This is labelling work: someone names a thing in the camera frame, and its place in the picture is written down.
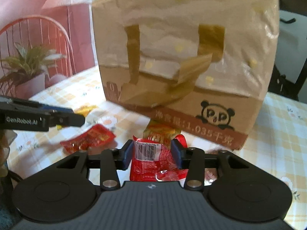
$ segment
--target gray gripper base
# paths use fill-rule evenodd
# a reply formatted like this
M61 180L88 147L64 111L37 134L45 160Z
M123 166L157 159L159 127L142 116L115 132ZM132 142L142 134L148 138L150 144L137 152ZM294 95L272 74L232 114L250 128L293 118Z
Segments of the gray gripper base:
M289 230L291 228L283 220L253 224L229 219L211 208L200 192L184 190L179 182L125 182L119 190L102 193L92 208L73 220L46 224L22 219L12 228L12 230L138 229Z

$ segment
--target green plant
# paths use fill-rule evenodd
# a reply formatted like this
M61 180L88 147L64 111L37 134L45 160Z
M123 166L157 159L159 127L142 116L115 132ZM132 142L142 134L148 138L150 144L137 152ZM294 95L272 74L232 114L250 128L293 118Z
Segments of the green plant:
M32 47L28 44L27 49L19 43L14 43L14 46L17 55L2 60L6 62L3 68L9 71L0 78L0 90L8 85L5 95L13 86L23 84L42 73L49 77L48 68L56 66L55 60L66 58L65 55L56 53L55 49L42 45Z

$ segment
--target white barcode label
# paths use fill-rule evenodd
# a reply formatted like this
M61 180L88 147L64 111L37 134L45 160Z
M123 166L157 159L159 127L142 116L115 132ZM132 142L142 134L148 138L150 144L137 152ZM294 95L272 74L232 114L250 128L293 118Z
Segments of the white barcode label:
M158 161L161 144L135 142L135 158L140 161Z

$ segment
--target pink chair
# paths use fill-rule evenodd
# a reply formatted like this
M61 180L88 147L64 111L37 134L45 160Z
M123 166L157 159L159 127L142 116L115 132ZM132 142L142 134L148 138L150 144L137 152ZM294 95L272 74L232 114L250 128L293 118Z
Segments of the pink chair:
M3 68L5 62L2 60L16 55L14 42L22 44L25 48L28 43L31 46L42 44L50 49L56 49L57 53L65 54L67 58L55 61L57 66L48 70L50 77L59 74L53 80L59 81L63 76L70 77L76 74L73 49L68 34L54 19L39 15L27 16L9 23L0 30L0 77L7 73ZM18 96L15 87L9 83L2 86L0 94Z

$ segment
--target panda face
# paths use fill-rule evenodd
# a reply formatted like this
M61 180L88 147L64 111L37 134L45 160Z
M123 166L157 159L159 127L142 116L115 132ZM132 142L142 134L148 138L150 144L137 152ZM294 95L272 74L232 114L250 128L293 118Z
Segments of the panda face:
M210 104L205 108L203 117L213 125L228 124L230 121L228 112L223 107L215 104Z

